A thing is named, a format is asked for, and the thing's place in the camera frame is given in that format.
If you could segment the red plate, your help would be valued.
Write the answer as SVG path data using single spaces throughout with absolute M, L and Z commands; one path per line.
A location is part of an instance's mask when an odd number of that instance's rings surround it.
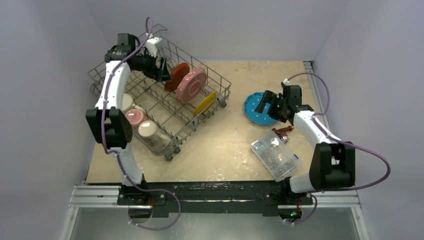
M 177 65 L 170 74 L 172 81 L 168 81 L 164 84 L 164 90 L 166 92 L 175 91 L 180 85 L 181 81 L 189 72 L 190 72 L 190 66 L 187 62 L 182 62 L 179 65 Z

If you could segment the pink dotted plate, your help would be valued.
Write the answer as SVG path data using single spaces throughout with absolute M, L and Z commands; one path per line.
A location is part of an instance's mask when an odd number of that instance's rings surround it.
M 175 98 L 182 104 L 187 104 L 193 101 L 202 91 L 207 81 L 206 70 L 198 67 L 186 74 L 175 93 Z

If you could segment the yellow black saucer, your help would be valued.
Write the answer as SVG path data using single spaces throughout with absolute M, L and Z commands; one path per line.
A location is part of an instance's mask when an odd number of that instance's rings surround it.
M 206 111 L 207 109 L 209 109 L 212 104 L 214 103 L 215 99 L 217 97 L 217 93 L 213 92 L 211 94 L 209 94 L 194 110 L 194 112 L 192 113 L 193 117 L 198 116 L 199 114 L 201 114 L 203 111 Z

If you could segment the pink mug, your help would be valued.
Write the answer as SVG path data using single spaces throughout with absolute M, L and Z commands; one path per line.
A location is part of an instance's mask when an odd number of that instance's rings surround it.
M 125 117 L 133 129 L 138 128 L 141 123 L 148 120 L 145 113 L 137 108 L 133 108 L 127 111 Z

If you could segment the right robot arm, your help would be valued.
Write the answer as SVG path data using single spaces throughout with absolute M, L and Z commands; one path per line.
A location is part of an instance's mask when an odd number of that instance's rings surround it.
M 355 149 L 332 137 L 313 108 L 302 103 L 299 85 L 285 85 L 281 93 L 266 90 L 254 111 L 266 113 L 273 120 L 289 122 L 314 148 L 309 172 L 284 180 L 288 184 L 280 191 L 284 202 L 294 203 L 301 193 L 339 190 L 355 184 Z

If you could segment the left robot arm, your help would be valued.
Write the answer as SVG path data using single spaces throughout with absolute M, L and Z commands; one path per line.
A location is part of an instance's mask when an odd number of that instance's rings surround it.
M 105 56 L 105 78 L 99 99 L 85 118 L 95 141 L 116 160 L 121 171 L 121 190 L 138 205 L 146 203 L 149 192 L 144 174 L 132 152 L 133 130 L 123 113 L 123 98 L 132 71 L 139 71 L 157 82 L 169 82 L 166 59 L 158 56 L 162 38 L 146 33 L 143 41 L 132 34 L 118 34 L 118 42 Z

